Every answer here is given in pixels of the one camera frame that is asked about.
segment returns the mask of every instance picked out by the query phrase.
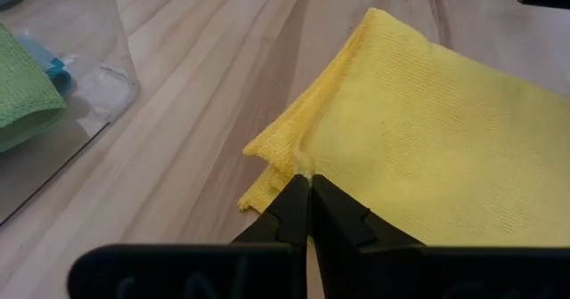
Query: wooden table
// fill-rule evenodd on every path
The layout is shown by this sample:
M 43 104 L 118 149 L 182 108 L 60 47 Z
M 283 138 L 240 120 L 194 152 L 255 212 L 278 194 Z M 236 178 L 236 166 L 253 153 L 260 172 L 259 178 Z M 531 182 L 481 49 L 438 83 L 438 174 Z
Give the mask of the wooden table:
M 137 103 L 0 231 L 0 297 L 62 298 L 114 242 L 227 242 L 264 167 L 241 148 L 378 7 L 453 50 L 570 93 L 570 11 L 515 0 L 118 0 Z M 317 279 L 312 296 L 319 296 Z

